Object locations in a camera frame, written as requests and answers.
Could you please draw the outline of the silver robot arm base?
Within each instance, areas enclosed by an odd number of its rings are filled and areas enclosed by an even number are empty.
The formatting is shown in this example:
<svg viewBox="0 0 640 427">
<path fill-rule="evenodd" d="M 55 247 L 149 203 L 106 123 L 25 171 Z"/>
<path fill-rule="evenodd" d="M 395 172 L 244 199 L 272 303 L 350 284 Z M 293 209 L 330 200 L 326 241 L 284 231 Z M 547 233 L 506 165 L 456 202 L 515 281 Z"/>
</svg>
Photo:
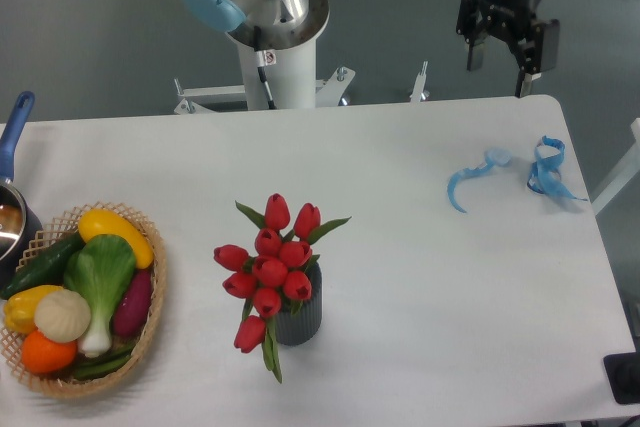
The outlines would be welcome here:
<svg viewBox="0 0 640 427">
<path fill-rule="evenodd" d="M 236 45 L 249 109 L 258 100 L 257 80 L 274 85 L 280 103 L 284 83 L 316 81 L 316 41 L 329 19 L 328 0 L 182 0 L 207 27 Z"/>
</svg>

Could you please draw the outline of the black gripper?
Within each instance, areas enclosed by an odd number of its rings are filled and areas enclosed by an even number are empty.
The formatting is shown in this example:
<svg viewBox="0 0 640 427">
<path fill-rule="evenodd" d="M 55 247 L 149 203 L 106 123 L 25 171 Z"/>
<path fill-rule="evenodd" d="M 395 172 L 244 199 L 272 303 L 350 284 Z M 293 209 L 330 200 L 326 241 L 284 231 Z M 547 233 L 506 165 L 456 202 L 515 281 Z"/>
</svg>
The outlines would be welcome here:
<svg viewBox="0 0 640 427">
<path fill-rule="evenodd" d="M 556 66 L 560 23 L 537 16 L 541 0 L 461 0 L 456 32 L 467 45 L 468 71 L 482 67 L 485 41 L 492 37 L 506 44 L 519 72 L 515 96 L 531 93 L 533 82 Z"/>
</svg>

